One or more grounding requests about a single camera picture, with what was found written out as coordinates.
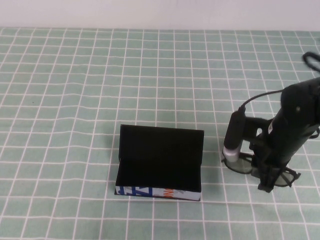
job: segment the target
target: colorful box label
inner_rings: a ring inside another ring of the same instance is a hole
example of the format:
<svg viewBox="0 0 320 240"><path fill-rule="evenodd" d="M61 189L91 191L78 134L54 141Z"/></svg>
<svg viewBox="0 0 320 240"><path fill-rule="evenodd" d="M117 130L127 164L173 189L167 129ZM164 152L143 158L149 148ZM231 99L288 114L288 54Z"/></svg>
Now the colorful box label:
<svg viewBox="0 0 320 240"><path fill-rule="evenodd" d="M150 198L168 198L199 201L201 192L182 191L168 188L115 186L117 195L140 196Z"/></svg>

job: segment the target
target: open box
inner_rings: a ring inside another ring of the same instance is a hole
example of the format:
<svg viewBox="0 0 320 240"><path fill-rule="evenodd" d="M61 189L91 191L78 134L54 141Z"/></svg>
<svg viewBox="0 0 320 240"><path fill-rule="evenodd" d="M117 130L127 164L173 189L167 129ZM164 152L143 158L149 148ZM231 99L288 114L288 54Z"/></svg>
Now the open box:
<svg viewBox="0 0 320 240"><path fill-rule="evenodd" d="M121 125L116 195L199 201L204 131Z"/></svg>

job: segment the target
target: green grid tablecloth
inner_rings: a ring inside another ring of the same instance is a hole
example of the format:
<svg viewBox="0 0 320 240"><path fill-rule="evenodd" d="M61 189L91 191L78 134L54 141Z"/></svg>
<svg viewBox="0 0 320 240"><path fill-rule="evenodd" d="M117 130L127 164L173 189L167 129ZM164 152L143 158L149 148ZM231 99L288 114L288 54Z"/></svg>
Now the green grid tablecloth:
<svg viewBox="0 0 320 240"><path fill-rule="evenodd" d="M0 240L318 240L319 140L291 160L294 186L270 194L220 152L243 101L316 76L302 54L319 38L0 28ZM247 114L272 118L279 100ZM122 123L204 130L201 201L115 196Z"/></svg>

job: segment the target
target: cable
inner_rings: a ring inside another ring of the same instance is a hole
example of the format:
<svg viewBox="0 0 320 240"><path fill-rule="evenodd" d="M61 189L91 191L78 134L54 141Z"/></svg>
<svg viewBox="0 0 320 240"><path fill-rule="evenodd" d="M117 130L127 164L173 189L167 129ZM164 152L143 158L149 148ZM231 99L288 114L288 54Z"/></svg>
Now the cable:
<svg viewBox="0 0 320 240"><path fill-rule="evenodd" d="M276 90L276 91L269 91L269 92L265 92L265 93L261 93L259 95L256 95L250 99L248 99L247 101L245 101L240 107L239 107L239 110L245 110L245 105L248 104L249 102L251 102L252 100L254 99L257 99L257 98L260 98L260 97L263 97L263 96L266 96L266 95L270 95L270 94L278 94L278 93L281 93L283 91L283 89L281 90Z"/></svg>
<svg viewBox="0 0 320 240"><path fill-rule="evenodd" d="M307 51L305 54L303 54L302 59L305 62L305 64L311 68L312 70L320 73L320 68L312 65L310 62L308 62L308 58L313 58L314 60L317 60L320 63L320 55L311 52L311 51Z"/></svg>

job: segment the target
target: white wall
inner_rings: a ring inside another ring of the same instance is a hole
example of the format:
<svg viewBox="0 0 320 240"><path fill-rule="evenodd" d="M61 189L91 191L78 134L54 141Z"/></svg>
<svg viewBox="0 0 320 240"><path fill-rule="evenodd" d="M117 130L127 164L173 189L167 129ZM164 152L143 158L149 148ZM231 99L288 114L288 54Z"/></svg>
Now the white wall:
<svg viewBox="0 0 320 240"><path fill-rule="evenodd" d="M320 0L0 0L2 27L320 31Z"/></svg>

